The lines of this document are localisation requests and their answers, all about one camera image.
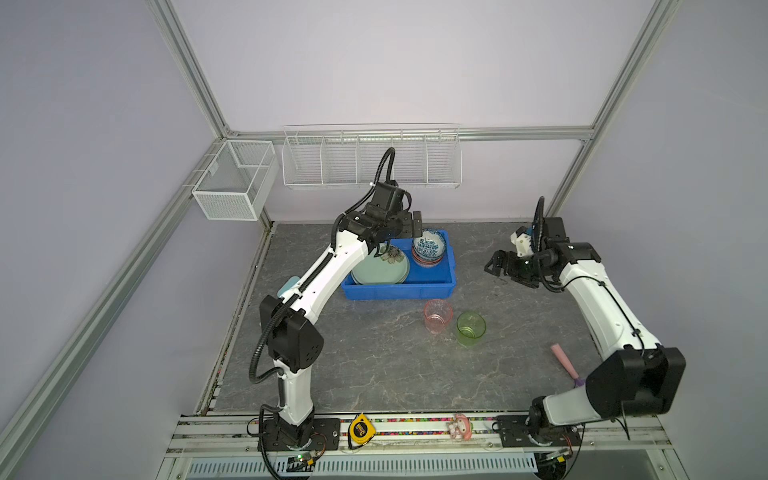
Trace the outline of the dark rimmed bottom bowl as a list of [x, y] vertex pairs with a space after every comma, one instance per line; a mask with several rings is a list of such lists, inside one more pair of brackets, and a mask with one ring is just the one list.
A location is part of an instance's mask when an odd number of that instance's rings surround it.
[[440, 231], [424, 230], [420, 237], [413, 240], [413, 250], [425, 261], [440, 259], [447, 248], [447, 242]]

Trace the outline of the blue white patterned bowl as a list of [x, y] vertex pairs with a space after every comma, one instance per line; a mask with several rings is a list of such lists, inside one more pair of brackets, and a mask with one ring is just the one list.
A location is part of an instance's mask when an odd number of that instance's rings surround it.
[[412, 257], [412, 260], [415, 262], [416, 265], [422, 267], [422, 268], [433, 268], [439, 265], [443, 258], [437, 258], [435, 260], [426, 260], [424, 258], [419, 257], [418, 255], [414, 255]]

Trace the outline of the light green flower plate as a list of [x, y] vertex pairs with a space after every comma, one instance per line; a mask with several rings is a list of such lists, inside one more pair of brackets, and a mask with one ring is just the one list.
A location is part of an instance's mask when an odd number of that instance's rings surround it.
[[405, 253], [393, 244], [382, 243], [353, 268], [351, 277], [357, 285], [394, 285], [403, 283], [409, 273]]

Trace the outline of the green transparent cup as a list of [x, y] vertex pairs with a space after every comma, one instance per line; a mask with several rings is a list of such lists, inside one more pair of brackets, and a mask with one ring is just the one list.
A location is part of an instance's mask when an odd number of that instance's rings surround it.
[[465, 347], [475, 345], [486, 333], [484, 317], [478, 312], [467, 310], [456, 321], [456, 338]]

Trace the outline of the pink transparent cup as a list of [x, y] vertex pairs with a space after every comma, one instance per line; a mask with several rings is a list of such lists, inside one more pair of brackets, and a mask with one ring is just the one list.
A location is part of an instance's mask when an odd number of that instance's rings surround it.
[[424, 325], [433, 335], [442, 333], [448, 327], [452, 317], [452, 307], [445, 299], [431, 299], [425, 304]]

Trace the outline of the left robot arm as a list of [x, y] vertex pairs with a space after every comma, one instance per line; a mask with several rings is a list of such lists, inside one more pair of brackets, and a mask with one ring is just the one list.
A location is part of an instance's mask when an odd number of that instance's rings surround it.
[[281, 296], [266, 296], [259, 305], [261, 335], [248, 368], [258, 385], [278, 379], [278, 404], [259, 407], [261, 440], [268, 436], [264, 416], [278, 438], [290, 447], [305, 447], [314, 434], [315, 408], [311, 369], [324, 346], [315, 323], [343, 280], [367, 257], [383, 256], [394, 239], [422, 233], [421, 213], [411, 210], [412, 197], [393, 178], [396, 149], [385, 150], [370, 189], [332, 224], [329, 245], [294, 286]]

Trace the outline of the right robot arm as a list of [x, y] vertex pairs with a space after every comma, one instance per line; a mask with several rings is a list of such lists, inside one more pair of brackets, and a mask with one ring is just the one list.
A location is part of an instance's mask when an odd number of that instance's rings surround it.
[[568, 293], [576, 301], [601, 363], [571, 390], [532, 401], [525, 430], [545, 444], [558, 428], [669, 412], [686, 368], [676, 347], [666, 347], [632, 312], [588, 242], [573, 242], [559, 217], [539, 198], [530, 227], [511, 237], [511, 251], [496, 251], [484, 269], [523, 286]]

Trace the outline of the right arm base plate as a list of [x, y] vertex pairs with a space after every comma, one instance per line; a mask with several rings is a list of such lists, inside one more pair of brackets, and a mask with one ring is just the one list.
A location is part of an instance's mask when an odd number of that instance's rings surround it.
[[499, 435], [505, 448], [575, 448], [582, 444], [577, 427], [544, 424], [534, 431], [529, 425], [528, 414], [499, 415], [492, 423], [492, 431]]

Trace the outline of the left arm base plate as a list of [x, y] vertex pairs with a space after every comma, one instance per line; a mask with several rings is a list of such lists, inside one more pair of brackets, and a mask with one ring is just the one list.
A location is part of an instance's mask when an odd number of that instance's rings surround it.
[[308, 418], [300, 425], [292, 425], [278, 417], [265, 420], [261, 439], [267, 451], [335, 451], [340, 436], [339, 418]]

